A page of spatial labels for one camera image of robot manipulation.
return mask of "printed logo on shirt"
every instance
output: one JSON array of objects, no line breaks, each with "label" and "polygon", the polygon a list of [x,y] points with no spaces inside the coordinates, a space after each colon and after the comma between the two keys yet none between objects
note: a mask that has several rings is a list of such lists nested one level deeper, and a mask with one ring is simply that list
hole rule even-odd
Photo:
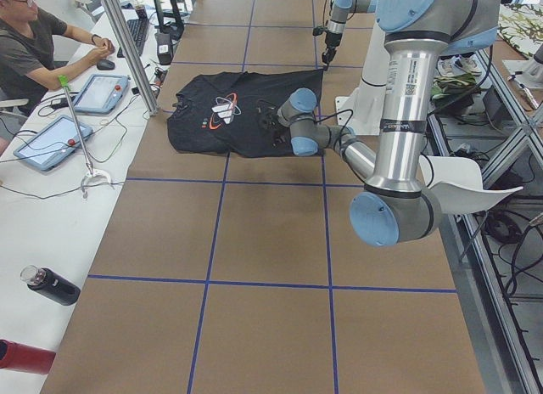
[{"label": "printed logo on shirt", "polygon": [[238,107],[238,95],[230,93],[225,98],[215,98],[216,105],[211,107],[211,117],[209,120],[202,122],[202,129],[209,128],[214,131],[223,125],[231,124],[234,121],[235,115],[241,115],[241,110]]}]

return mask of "black t-shirt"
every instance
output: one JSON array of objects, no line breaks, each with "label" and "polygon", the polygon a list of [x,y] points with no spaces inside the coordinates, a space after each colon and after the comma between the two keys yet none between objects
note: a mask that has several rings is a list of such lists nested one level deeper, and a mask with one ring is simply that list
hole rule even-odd
[{"label": "black t-shirt", "polygon": [[189,152],[237,152],[250,158],[292,155],[277,108],[298,88],[321,97],[322,69],[283,74],[222,72],[196,76],[177,93],[168,118],[171,145]]},{"label": "black t-shirt", "polygon": [[29,104],[20,107],[25,113],[30,113],[47,92],[26,74],[41,67],[54,69],[53,35],[64,35],[68,27],[43,9],[38,9],[37,20],[30,26],[32,39],[0,19],[0,87],[10,99],[29,99]]}]

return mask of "shoe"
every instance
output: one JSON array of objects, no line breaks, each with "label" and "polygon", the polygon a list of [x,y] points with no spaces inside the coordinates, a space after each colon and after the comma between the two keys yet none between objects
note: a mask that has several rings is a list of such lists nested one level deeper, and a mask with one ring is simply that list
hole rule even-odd
[{"label": "shoe", "polygon": [[438,61],[438,72],[443,77],[454,77],[455,72],[452,70],[452,62],[454,58],[442,59]]},{"label": "shoe", "polygon": [[475,63],[475,60],[473,60],[471,57],[464,58],[461,56],[456,60],[455,66],[466,71],[467,73],[473,74],[474,76],[480,76],[483,74],[483,71],[481,71],[477,63]]}]

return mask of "black water bottle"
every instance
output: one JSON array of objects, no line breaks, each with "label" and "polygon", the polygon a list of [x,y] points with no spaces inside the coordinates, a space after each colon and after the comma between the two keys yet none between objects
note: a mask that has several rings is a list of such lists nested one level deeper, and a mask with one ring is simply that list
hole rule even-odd
[{"label": "black water bottle", "polygon": [[27,283],[30,290],[34,290],[61,305],[68,306],[76,303],[81,292],[77,286],[49,268],[29,265],[21,271],[20,278]]}]

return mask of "tablet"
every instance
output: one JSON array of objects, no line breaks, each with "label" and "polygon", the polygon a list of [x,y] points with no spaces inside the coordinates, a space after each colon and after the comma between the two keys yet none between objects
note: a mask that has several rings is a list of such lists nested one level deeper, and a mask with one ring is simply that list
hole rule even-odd
[{"label": "tablet", "polygon": [[[92,128],[79,123],[84,138]],[[79,136],[73,120],[66,115],[51,122],[25,144],[19,146],[14,155],[24,163],[40,170],[49,171],[66,159],[79,146]]]},{"label": "tablet", "polygon": [[128,88],[128,76],[93,74],[74,100],[77,112],[109,114]]}]

